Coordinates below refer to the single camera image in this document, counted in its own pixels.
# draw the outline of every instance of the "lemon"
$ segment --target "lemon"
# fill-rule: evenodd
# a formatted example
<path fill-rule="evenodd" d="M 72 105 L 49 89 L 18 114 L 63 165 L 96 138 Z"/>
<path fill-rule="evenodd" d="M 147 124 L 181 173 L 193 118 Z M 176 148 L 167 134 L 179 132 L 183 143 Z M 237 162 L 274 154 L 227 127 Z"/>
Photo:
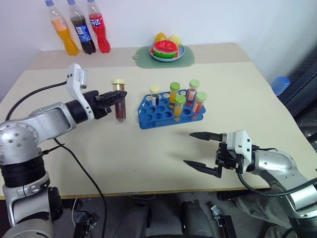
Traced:
<path fill-rule="evenodd" d="M 159 41 L 165 41 L 165 40 L 167 40 L 167 37 L 163 33 L 160 32 L 155 37 L 154 43 L 159 42 Z"/>
<path fill-rule="evenodd" d="M 175 44 L 177 44 L 178 46 L 181 46 L 181 45 L 182 45 L 182 40 L 181 40 L 180 37 L 177 36 L 177 35 L 171 35 L 168 39 L 169 39 L 170 41 L 174 42 Z"/>

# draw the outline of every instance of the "green cap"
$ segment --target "green cap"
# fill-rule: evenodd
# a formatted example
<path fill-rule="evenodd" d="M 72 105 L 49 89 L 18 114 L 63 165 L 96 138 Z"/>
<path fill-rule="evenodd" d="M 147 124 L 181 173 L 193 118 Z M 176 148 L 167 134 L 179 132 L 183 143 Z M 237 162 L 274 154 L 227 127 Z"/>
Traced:
<path fill-rule="evenodd" d="M 178 82 L 172 82 L 169 88 L 173 91 L 178 91 L 180 89 L 180 84 Z"/>
<path fill-rule="evenodd" d="M 190 82 L 189 82 L 189 86 L 190 86 L 191 88 L 198 88 L 199 85 L 200 85 L 200 81 L 197 80 L 197 79 L 192 79 L 192 80 L 190 80 Z"/>
<path fill-rule="evenodd" d="M 196 100 L 199 102 L 204 102 L 207 99 L 207 94 L 203 92 L 199 92 L 196 94 Z"/>
<path fill-rule="evenodd" d="M 175 103 L 182 105 L 182 104 L 185 104 L 185 102 L 186 102 L 185 96 L 183 96 L 183 95 L 176 96 Z"/>

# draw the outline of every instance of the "test tube cap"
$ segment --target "test tube cap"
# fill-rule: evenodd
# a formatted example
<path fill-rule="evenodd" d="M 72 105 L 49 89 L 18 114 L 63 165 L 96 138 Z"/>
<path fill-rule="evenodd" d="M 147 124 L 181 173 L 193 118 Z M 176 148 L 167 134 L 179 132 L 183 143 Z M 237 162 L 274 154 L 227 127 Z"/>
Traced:
<path fill-rule="evenodd" d="M 203 92 L 199 92 L 196 94 L 196 100 L 199 102 L 204 102 L 207 99 L 207 94 Z"/>
<path fill-rule="evenodd" d="M 184 95 L 177 95 L 176 96 L 175 103 L 182 105 L 182 104 L 185 104 L 185 102 L 186 102 L 186 98 Z"/>
<path fill-rule="evenodd" d="M 178 91 L 180 89 L 180 84 L 178 82 L 172 82 L 169 88 L 173 91 Z"/>
<path fill-rule="evenodd" d="M 125 84 L 125 81 L 122 78 L 115 78 L 111 80 L 111 84 Z"/>
<path fill-rule="evenodd" d="M 189 86 L 190 86 L 191 88 L 198 88 L 199 85 L 200 85 L 200 81 L 197 80 L 197 79 L 192 79 L 192 80 L 190 80 L 190 82 L 189 82 Z"/>
<path fill-rule="evenodd" d="M 150 87 L 150 92 L 151 92 L 152 94 L 157 94 L 157 93 L 160 92 L 160 87 L 157 86 L 157 85 L 152 85 L 152 86 Z"/>

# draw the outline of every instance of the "brown liquid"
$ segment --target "brown liquid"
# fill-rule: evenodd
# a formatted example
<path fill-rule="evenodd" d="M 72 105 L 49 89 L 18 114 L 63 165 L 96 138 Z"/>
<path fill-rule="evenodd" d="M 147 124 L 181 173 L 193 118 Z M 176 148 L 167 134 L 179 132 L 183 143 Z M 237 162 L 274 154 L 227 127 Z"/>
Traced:
<path fill-rule="evenodd" d="M 86 21 L 85 21 L 85 17 L 84 16 L 74 16 L 70 20 L 71 20 L 71 22 L 73 23 L 73 25 L 75 27 L 76 26 L 86 25 Z M 91 55 L 92 53 L 96 52 L 96 47 L 95 47 L 95 44 L 93 42 L 93 39 L 91 39 L 91 37 L 90 37 L 90 41 L 89 42 L 80 41 L 80 44 L 81 44 L 81 46 L 82 46 L 82 48 L 83 48 L 85 53 Z"/>
<path fill-rule="evenodd" d="M 114 84 L 113 90 L 120 90 L 124 91 L 124 84 Z M 123 123 L 126 118 L 125 114 L 125 99 L 123 98 L 121 102 L 114 105 L 115 108 L 115 118 L 120 122 Z"/>

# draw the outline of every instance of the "blue plate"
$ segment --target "blue plate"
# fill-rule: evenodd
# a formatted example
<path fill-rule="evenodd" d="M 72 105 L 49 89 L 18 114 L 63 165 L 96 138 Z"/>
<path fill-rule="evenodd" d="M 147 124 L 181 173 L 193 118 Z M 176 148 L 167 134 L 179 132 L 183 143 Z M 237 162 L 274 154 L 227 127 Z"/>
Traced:
<path fill-rule="evenodd" d="M 153 58 L 155 58 L 156 60 L 162 61 L 162 62 L 173 62 L 173 61 L 178 60 L 179 58 L 181 58 L 181 57 L 184 55 L 184 53 L 185 53 L 185 47 L 184 47 L 184 46 L 180 46 L 180 47 L 178 47 L 178 50 L 179 50 L 179 52 L 178 52 L 178 57 L 172 58 L 172 59 L 162 59 L 162 58 L 160 58 L 160 57 L 157 57 L 157 56 L 151 54 L 151 49 L 152 49 L 153 46 L 154 46 L 154 44 L 151 44 L 151 45 L 149 46 L 149 53 L 150 53 L 150 55 L 151 55 Z"/>

